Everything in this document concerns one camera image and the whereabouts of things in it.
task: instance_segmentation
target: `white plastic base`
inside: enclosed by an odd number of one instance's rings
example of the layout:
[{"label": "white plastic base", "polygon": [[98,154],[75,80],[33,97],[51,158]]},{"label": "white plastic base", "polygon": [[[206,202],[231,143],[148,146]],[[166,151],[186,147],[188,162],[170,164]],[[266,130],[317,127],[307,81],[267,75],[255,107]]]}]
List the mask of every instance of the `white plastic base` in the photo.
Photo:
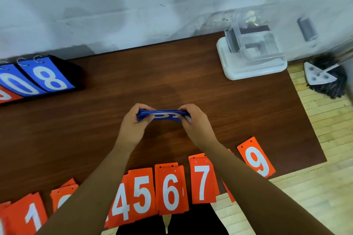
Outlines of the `white plastic base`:
[{"label": "white plastic base", "polygon": [[309,85],[322,85],[335,82],[337,80],[336,77],[330,75],[327,72],[322,72],[320,68],[312,65],[311,63],[305,62],[304,63],[304,71],[305,71],[305,78]]},{"label": "white plastic base", "polygon": [[224,74],[230,80],[239,80],[260,75],[282,72],[287,68],[283,58],[249,62],[241,53],[231,53],[225,37],[217,42]]}]

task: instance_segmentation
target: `black pants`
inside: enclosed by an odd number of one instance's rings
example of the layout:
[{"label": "black pants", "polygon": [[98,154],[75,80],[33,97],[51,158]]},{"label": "black pants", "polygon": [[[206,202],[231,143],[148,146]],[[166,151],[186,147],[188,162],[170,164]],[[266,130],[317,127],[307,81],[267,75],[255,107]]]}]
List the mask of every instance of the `black pants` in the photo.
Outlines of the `black pants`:
[{"label": "black pants", "polygon": [[[161,216],[152,216],[118,228],[117,235],[165,234]],[[228,235],[210,204],[192,204],[183,214],[172,215],[168,234],[217,234]]]}]

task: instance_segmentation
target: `person's left hand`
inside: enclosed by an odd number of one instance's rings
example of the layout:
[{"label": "person's left hand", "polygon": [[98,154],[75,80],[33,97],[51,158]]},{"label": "person's left hand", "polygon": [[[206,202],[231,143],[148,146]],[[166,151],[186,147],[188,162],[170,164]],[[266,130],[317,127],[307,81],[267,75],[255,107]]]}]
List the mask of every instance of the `person's left hand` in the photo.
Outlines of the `person's left hand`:
[{"label": "person's left hand", "polygon": [[151,114],[142,121],[138,122],[136,114],[139,109],[155,111],[155,109],[150,106],[136,103],[122,120],[119,135],[117,137],[117,141],[115,142],[116,148],[121,147],[131,153],[142,139],[145,128],[153,120],[154,114]]}]

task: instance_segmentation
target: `binder ring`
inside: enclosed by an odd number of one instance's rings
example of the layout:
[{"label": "binder ring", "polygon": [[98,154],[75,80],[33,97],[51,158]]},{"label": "binder ring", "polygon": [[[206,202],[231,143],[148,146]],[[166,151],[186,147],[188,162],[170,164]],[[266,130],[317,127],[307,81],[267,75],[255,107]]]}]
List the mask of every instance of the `binder ring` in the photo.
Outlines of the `binder ring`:
[{"label": "binder ring", "polygon": [[41,56],[41,55],[34,56],[34,57],[33,57],[33,60],[34,60],[35,62],[37,62],[37,63],[44,63],[44,62],[38,62],[38,61],[36,61],[36,58],[37,58],[37,57],[42,57],[42,56]]},{"label": "binder ring", "polygon": [[18,63],[18,60],[20,60],[20,59],[26,60],[25,58],[18,58],[18,59],[16,60],[16,62],[17,62],[18,65],[20,65],[20,66],[28,66],[28,65],[29,65],[29,64],[22,65],[22,64]]},{"label": "binder ring", "polygon": [[[8,63],[8,62],[0,62],[0,63]],[[0,70],[9,70],[9,69],[3,69],[0,67]]]}]

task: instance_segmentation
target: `brown tabletop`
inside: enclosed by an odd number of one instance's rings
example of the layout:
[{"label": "brown tabletop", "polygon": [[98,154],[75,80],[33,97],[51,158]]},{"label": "brown tabletop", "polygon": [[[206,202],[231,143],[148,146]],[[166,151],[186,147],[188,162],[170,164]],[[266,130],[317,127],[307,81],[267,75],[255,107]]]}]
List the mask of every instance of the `brown tabletop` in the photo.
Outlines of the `brown tabletop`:
[{"label": "brown tabletop", "polygon": [[[74,177],[82,183],[112,149],[126,112],[137,102],[156,109],[194,103],[218,140],[236,146],[255,136],[276,169],[272,177],[325,162],[287,71],[227,79],[216,33],[73,60],[88,74],[86,89],[0,108],[0,202],[49,193]],[[184,165],[200,153],[182,126],[155,121],[130,157],[129,169]]]}]

